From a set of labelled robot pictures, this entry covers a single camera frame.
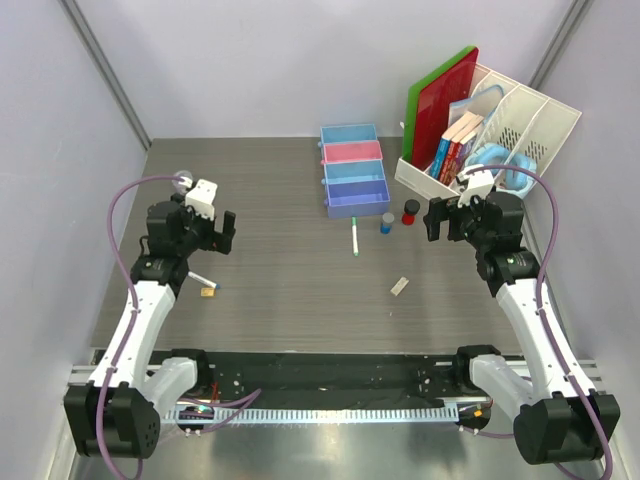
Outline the pink drawer box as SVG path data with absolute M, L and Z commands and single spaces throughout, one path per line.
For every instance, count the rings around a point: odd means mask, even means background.
M 382 159 L 381 146 L 377 140 L 324 144 L 322 147 L 322 164 Z

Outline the purple drawer box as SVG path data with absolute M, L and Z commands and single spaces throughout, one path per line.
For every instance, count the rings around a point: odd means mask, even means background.
M 382 215 L 390 205 L 385 180 L 329 184 L 325 191 L 325 206 L 331 219 Z

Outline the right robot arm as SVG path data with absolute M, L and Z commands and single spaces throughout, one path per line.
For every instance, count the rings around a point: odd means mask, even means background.
M 476 251 L 479 276 L 508 317 L 529 370 L 522 378 L 492 346 L 459 348 L 451 380 L 457 391 L 484 391 L 508 415 L 516 446 L 531 465 L 610 462 L 609 441 L 620 418 L 611 394 L 597 392 L 584 373 L 550 305 L 536 256 L 522 246 L 523 203 L 491 192 L 459 205 L 457 198 L 433 198 L 424 217 L 435 241 L 449 224 L 451 241 Z

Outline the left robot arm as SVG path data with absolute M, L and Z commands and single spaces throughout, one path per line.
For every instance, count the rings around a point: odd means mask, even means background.
M 155 373 L 148 365 L 190 274 L 189 257 L 198 250 L 231 251 L 235 215 L 225 212 L 222 230 L 215 229 L 216 192 L 216 184 L 200 180 L 148 208 L 147 233 L 128 276 L 133 287 L 114 335 L 89 380 L 70 386 L 64 397 L 80 455 L 147 459 L 157 446 L 162 416 L 184 394 L 200 399 L 211 391 L 213 371 L 202 350 L 174 349 Z

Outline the blue glue bottle grey cap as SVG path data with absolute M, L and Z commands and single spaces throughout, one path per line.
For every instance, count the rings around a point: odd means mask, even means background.
M 381 218 L 380 232 L 382 234 L 389 234 L 391 232 L 394 220 L 395 217 L 391 212 L 384 213 Z

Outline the green capped white marker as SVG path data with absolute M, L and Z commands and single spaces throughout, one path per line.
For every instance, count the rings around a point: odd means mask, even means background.
M 351 217 L 351 234 L 352 234 L 352 253 L 354 257 L 359 256 L 359 242 L 358 242 L 358 224 L 357 217 Z

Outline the light blue drawer box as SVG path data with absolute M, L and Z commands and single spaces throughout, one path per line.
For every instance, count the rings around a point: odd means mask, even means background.
M 385 180 L 386 175 L 381 160 L 325 163 L 323 165 L 324 186 Z
M 376 141 L 377 139 L 376 127 L 372 123 L 330 125 L 320 129 L 318 147 L 323 148 L 329 144 Z

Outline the red glue bottle black cap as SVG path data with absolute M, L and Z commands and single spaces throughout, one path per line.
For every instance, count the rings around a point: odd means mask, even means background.
M 419 210 L 420 210 L 420 203 L 418 200 L 415 200 L 415 199 L 407 200 L 404 204 L 401 222 L 406 226 L 413 225 Z

